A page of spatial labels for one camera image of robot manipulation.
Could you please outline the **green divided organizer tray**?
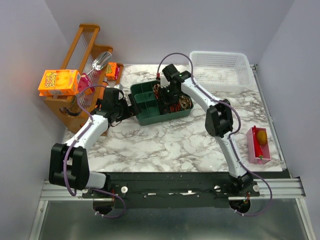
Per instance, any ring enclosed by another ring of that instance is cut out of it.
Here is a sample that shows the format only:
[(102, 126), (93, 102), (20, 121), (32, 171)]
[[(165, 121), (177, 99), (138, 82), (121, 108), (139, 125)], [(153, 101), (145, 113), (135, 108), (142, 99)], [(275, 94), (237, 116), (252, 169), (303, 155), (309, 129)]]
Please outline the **green divided organizer tray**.
[(159, 101), (156, 100), (156, 97), (153, 92), (154, 84), (160, 84), (160, 83), (156, 80), (153, 80), (153, 81), (133, 84), (130, 87), (130, 93), (134, 97), (137, 103), (137, 106), (141, 110), (141, 113), (139, 113), (136, 116), (141, 126), (166, 122), (174, 119), (187, 117), (190, 115), (191, 110), (194, 107), (192, 100), (191, 100), (192, 107), (188, 110), (181, 109), (179, 112), (161, 115), (158, 107)]

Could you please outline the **black orange floral tie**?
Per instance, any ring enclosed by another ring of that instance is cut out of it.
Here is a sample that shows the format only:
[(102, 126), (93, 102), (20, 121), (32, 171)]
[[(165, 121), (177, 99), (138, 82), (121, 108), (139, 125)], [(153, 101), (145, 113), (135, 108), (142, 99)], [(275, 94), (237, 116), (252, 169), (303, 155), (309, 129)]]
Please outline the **black orange floral tie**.
[(178, 102), (166, 104), (163, 100), (158, 102), (159, 113), (161, 115), (176, 113), (181, 110), (180, 104)]

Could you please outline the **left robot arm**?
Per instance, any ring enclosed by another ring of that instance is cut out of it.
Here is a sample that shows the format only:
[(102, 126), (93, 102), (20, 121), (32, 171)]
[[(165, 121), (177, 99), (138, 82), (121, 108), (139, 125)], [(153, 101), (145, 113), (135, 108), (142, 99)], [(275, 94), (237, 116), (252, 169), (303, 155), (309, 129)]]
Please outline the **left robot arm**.
[(100, 107), (88, 112), (88, 120), (81, 129), (65, 143), (56, 143), (51, 148), (49, 182), (52, 185), (66, 187), (72, 196), (77, 190), (93, 189), (101, 198), (111, 191), (105, 173), (90, 171), (88, 154), (93, 144), (114, 122), (119, 123), (141, 113), (136, 100), (130, 93), (128, 105), (125, 94), (115, 87), (104, 88)]

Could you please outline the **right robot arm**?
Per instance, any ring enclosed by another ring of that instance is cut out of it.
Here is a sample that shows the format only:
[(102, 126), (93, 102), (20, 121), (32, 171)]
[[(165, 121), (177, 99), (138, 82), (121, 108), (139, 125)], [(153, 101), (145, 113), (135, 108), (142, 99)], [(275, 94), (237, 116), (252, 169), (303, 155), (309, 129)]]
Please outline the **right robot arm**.
[(230, 191), (241, 196), (249, 189), (253, 176), (243, 165), (240, 152), (233, 135), (234, 108), (227, 99), (221, 100), (202, 87), (188, 72), (179, 72), (173, 64), (163, 68), (162, 73), (168, 81), (166, 92), (172, 97), (174, 94), (185, 94), (191, 97), (205, 111), (205, 129), (219, 144), (227, 162)]

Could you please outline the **rolled orange black tie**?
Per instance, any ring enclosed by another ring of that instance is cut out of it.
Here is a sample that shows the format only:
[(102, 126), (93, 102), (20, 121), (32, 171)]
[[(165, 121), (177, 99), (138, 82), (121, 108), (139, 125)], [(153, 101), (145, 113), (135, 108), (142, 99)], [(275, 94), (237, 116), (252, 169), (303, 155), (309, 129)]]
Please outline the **rolled orange black tie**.
[(170, 113), (176, 113), (181, 110), (181, 105), (179, 103), (174, 103), (168, 106)]

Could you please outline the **orange bottle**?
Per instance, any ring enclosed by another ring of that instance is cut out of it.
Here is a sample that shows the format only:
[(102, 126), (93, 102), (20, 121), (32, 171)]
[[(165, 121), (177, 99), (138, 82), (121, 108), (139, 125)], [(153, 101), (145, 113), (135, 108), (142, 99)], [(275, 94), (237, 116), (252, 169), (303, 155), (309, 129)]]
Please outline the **orange bottle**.
[(102, 81), (102, 85), (103, 85), (103, 87), (99, 88), (99, 94), (98, 94), (97, 101), (96, 101), (96, 107), (99, 107), (101, 105), (101, 101), (103, 100), (103, 97), (104, 97), (105, 88), (109, 86), (108, 80), (106, 77)]

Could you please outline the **small orange box upper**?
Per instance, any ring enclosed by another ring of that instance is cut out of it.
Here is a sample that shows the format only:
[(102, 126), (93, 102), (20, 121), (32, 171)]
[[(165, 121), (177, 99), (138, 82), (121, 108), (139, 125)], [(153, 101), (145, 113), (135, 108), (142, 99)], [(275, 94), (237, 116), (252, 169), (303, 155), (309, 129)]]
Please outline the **small orange box upper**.
[(116, 62), (109, 62), (106, 71), (105, 71), (105, 77), (107, 80), (115, 81), (118, 79), (119, 76), (119, 67)]

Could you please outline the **pink small box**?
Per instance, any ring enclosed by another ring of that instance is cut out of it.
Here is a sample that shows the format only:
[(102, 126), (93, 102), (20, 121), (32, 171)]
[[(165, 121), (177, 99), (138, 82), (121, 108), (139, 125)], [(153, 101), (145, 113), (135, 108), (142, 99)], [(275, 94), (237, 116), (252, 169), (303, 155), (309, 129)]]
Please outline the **pink small box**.
[(83, 92), (83, 94), (86, 96), (95, 92), (95, 88), (93, 87), (93, 84), (86, 73), (83, 73), (80, 76), (80, 80), (78, 83), (78, 92)]

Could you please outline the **metal scoop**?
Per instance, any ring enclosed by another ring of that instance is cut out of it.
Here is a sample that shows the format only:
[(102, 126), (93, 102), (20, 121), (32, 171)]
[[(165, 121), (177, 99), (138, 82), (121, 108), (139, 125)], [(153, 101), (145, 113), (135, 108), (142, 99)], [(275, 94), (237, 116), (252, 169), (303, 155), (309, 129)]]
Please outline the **metal scoop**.
[(92, 69), (95, 71), (102, 70), (112, 59), (112, 54), (109, 51), (100, 53), (92, 62)]

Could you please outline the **orange snack box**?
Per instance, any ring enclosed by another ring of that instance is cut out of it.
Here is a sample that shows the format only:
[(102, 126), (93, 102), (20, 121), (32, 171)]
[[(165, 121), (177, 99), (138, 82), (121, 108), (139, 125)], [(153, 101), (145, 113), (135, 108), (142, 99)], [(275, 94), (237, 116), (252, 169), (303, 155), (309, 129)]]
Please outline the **orange snack box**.
[(38, 86), (39, 96), (74, 96), (81, 74), (76, 69), (45, 70)]

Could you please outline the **orange fruit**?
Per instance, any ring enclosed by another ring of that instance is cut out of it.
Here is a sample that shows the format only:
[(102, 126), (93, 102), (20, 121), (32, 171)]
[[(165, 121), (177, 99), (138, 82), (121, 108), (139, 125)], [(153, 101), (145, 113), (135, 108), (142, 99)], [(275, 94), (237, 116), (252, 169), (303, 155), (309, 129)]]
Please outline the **orange fruit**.
[(259, 130), (256, 133), (256, 139), (258, 141), (258, 144), (261, 146), (264, 146), (268, 143), (268, 136), (267, 133), (264, 130)]

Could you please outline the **red chili pepper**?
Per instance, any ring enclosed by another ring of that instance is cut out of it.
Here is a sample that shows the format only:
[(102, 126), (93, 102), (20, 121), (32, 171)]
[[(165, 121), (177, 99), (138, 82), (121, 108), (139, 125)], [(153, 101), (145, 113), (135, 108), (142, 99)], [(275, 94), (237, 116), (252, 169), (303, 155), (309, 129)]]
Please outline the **red chili pepper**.
[(263, 159), (263, 151), (259, 145), (258, 139), (257, 139), (257, 128), (254, 126), (252, 128), (252, 135), (253, 135), (253, 145), (254, 145), (254, 151), (255, 151), (255, 157), (259, 159)]

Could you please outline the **pink tray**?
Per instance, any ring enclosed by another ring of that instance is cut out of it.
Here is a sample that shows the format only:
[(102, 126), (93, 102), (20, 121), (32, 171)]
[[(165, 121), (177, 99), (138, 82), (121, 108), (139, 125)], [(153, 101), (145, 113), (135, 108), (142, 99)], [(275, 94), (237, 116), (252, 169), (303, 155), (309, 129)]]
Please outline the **pink tray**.
[[(260, 145), (261, 150), (263, 152), (263, 159), (260, 159), (255, 156), (255, 148), (254, 148), (254, 140), (253, 140), (253, 127), (251, 127), (248, 132), (246, 133), (246, 139), (247, 139), (247, 149), (248, 149), (248, 161), (251, 164), (259, 164), (259, 165), (264, 165), (268, 162), (271, 161), (271, 154), (270, 154), (270, 149), (269, 149), (269, 143), (267, 139), (267, 144), (266, 145)], [(256, 127), (256, 130), (263, 130), (265, 132), (265, 128), (260, 128)]]

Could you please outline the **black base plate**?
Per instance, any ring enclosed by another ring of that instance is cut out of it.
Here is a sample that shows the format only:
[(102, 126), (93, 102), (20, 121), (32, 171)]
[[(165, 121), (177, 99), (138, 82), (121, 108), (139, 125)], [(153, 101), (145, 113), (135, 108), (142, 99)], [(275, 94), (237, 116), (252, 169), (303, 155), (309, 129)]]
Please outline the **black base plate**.
[(260, 196), (252, 177), (231, 179), (227, 172), (109, 172), (104, 190), (124, 200), (116, 208), (128, 209), (228, 208), (230, 198)]

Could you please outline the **aluminium rail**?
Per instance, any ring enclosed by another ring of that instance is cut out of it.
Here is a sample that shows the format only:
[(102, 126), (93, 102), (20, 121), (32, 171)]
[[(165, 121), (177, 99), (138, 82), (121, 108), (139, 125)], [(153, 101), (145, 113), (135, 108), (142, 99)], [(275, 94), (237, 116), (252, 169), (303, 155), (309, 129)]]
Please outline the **aluminium rail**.
[[(306, 196), (303, 184), (299, 178), (268, 179), (272, 190), (273, 199), (300, 199)], [(250, 199), (269, 199), (270, 191), (262, 180), (257, 180), (260, 196), (250, 196)], [(81, 191), (76, 196), (71, 196), (68, 190), (62, 186), (52, 185), (45, 181), (40, 194), (41, 201), (109, 201), (110, 197), (97, 198), (93, 195), (86, 197)]]

